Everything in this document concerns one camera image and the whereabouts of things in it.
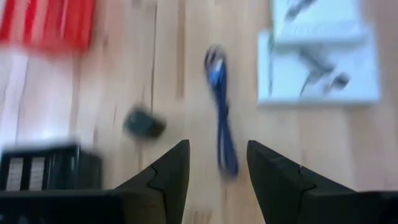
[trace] white packaging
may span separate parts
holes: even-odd
[[[306,81],[314,68],[300,56],[303,46],[276,47],[266,31],[260,33],[258,44],[258,105],[363,105],[381,98],[373,31],[357,43],[310,46],[334,67],[332,72],[308,85]],[[341,74],[348,77],[347,85],[342,89],[332,88]]]
[[[276,45],[360,41],[367,33],[358,0],[272,0]]]

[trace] black object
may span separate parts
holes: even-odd
[[[355,192],[255,141],[247,157],[267,224],[398,223],[398,192]]]
[[[124,121],[124,128],[131,134],[142,138],[159,137],[166,124],[149,114],[144,108],[134,108]]]
[[[189,161],[186,140],[114,190],[0,192],[0,223],[181,223]]]
[[[297,5],[290,7],[289,11],[287,11],[285,20],[292,22],[295,18],[304,10],[309,8],[313,3],[317,0],[302,0]]]
[[[0,190],[100,189],[101,168],[100,157],[75,143],[6,149]]]
[[[335,87],[335,88],[337,88],[339,90],[342,90],[342,89],[346,88],[346,86],[349,83],[349,80],[350,80],[349,76],[347,74],[345,74],[345,73],[342,73],[342,74],[338,75],[333,80],[331,85],[332,85],[332,87]]]
[[[226,53],[220,46],[214,45],[207,50],[205,70],[218,109],[218,168],[225,176],[236,178],[239,173],[239,162],[228,123]]]
[[[310,66],[311,71],[320,73],[321,75],[330,74],[336,67],[336,65],[331,63],[319,50],[302,47],[299,52],[299,57]]]

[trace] red box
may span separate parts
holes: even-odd
[[[3,7],[2,43],[50,53],[89,47],[95,0],[6,0]]]

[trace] white cardboard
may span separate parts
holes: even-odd
[[[289,12],[310,2],[293,19]],[[358,0],[272,0],[276,45],[357,42],[366,35]]]
[[[300,95],[310,72],[300,59],[298,47],[272,46],[269,32],[259,34],[258,104],[370,104],[380,100],[379,66],[373,32],[362,42],[345,45],[320,46],[328,59],[336,64],[336,72],[347,73],[351,80],[343,90],[327,95],[309,91]]]

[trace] black container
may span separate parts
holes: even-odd
[[[0,190],[100,189],[101,158],[78,144],[5,150]]]
[[[189,162],[189,142],[181,141],[114,190],[2,191],[0,223],[181,223]]]

